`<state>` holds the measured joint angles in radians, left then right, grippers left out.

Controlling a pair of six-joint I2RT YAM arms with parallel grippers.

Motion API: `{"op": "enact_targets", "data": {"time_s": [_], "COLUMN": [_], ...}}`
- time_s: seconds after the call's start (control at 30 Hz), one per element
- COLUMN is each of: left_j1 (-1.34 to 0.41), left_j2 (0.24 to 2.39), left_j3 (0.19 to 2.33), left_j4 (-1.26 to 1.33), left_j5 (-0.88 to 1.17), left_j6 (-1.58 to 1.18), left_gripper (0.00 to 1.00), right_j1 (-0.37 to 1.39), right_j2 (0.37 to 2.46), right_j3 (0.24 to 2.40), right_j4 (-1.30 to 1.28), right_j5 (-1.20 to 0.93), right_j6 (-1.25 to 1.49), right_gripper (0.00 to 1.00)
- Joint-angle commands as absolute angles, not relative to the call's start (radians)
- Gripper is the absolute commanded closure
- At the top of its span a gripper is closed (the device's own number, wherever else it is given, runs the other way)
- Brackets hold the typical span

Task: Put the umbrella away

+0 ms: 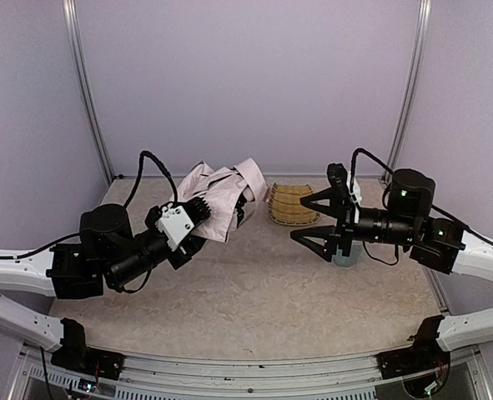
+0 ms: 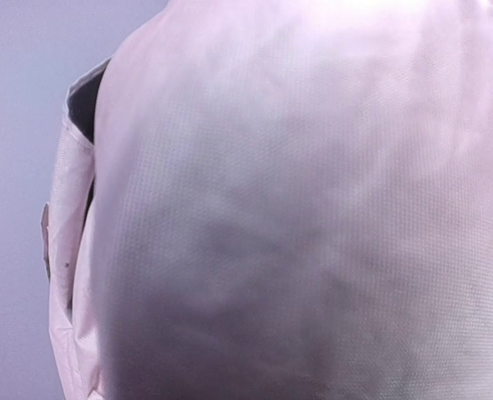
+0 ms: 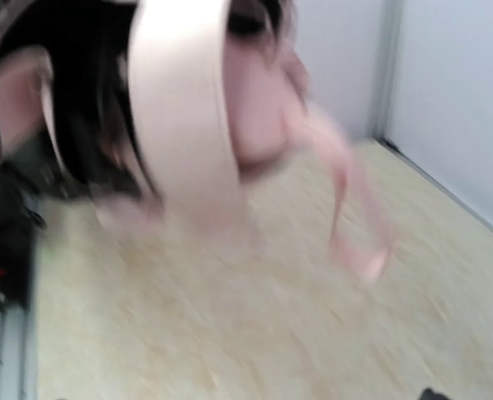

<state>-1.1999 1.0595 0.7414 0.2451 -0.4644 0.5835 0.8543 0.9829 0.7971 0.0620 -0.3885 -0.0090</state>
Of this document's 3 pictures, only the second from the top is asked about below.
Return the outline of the pink umbrella black lining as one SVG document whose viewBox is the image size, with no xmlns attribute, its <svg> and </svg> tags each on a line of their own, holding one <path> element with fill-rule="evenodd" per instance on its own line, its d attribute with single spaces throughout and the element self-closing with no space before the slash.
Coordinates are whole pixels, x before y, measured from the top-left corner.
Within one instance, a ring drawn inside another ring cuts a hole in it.
<svg viewBox="0 0 493 400">
<path fill-rule="evenodd" d="M 69 89 L 67 399 L 493 399 L 493 1 L 172 1 Z"/>
</svg>

